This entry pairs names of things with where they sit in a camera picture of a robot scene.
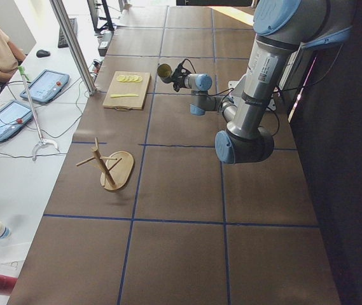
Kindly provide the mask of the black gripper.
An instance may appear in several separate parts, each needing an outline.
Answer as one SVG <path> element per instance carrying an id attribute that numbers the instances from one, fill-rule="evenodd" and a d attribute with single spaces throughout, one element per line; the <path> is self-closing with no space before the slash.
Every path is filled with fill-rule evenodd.
<path id="1" fill-rule="evenodd" d="M 178 92 L 181 88 L 187 88 L 185 84 L 186 77 L 188 76 L 187 72 L 173 72 L 171 75 L 172 87 L 175 92 Z"/>

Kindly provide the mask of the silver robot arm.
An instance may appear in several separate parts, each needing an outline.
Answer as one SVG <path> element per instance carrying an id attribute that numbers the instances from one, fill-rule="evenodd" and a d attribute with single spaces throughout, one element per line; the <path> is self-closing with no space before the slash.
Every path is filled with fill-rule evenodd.
<path id="1" fill-rule="evenodd" d="M 247 71 L 235 89 L 238 102 L 210 97 L 211 77 L 187 71 L 181 64 L 175 70 L 162 64 L 157 74 L 175 91 L 191 90 L 191 113 L 222 112 L 226 128 L 215 137 L 221 162 L 261 162 L 272 154 L 274 140 L 260 123 L 288 58 L 299 49 L 318 50 L 346 41 L 355 9 L 355 1 L 260 1 Z"/>

